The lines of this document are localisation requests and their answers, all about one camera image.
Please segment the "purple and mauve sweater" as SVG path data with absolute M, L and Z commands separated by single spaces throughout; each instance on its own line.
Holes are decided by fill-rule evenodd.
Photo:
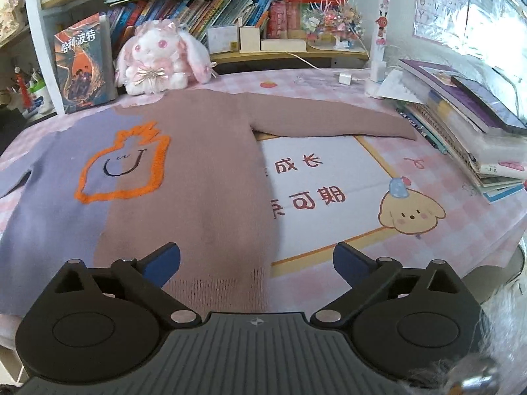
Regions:
M 168 243 L 167 291 L 199 313 L 261 312 L 278 228 L 256 133 L 413 138 L 396 115 L 268 94 L 180 90 L 44 137 L 1 172 L 1 311 L 24 316 L 69 259 L 105 268 Z

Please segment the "stack of books and notebooks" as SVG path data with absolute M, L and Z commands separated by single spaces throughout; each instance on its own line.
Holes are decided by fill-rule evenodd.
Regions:
M 447 65 L 402 59 L 375 94 L 396 101 L 488 202 L 526 189 L 526 125 L 480 83 Z

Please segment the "white pen cup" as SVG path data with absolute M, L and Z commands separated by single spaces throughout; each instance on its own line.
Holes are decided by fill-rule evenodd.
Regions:
M 48 115 L 54 110 L 51 97 L 43 79 L 31 83 L 29 87 L 26 88 L 26 91 L 29 96 L 29 107 L 25 106 L 22 93 L 19 93 L 20 112 L 25 119 L 30 119 L 37 115 Z

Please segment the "Harry Potter book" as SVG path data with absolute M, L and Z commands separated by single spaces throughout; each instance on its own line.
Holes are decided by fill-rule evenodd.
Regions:
M 54 35 L 59 90 L 67 114 L 117 98 L 110 24 L 95 13 Z

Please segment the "pink white plush bunny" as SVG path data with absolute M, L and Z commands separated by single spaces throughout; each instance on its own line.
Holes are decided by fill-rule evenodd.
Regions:
M 216 76 L 206 47 L 173 20 L 149 20 L 136 28 L 115 60 L 115 85 L 129 95 L 182 90 Z

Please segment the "colourful paper flower ornament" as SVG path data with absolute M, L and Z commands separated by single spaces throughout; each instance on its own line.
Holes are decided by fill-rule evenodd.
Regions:
M 363 16 L 349 3 L 310 3 L 302 12 L 300 25 L 312 46 L 348 50 L 362 45 Z

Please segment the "red book box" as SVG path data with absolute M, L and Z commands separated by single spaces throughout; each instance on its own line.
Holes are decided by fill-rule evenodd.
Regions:
M 335 22 L 331 14 L 346 0 L 280 0 L 285 4 L 287 39 L 315 41 L 324 31 L 325 22 Z

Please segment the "white wooden bookshelf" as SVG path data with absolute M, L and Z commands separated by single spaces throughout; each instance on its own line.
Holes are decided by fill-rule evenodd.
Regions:
M 58 114 L 209 79 L 221 64 L 380 58 L 389 0 L 26 0 Z

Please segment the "row of colourful books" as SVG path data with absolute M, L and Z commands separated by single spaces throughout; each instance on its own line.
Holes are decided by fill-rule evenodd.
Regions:
M 265 24 L 274 0 L 106 0 L 113 45 L 123 45 L 149 20 L 173 20 L 205 44 L 208 30 Z

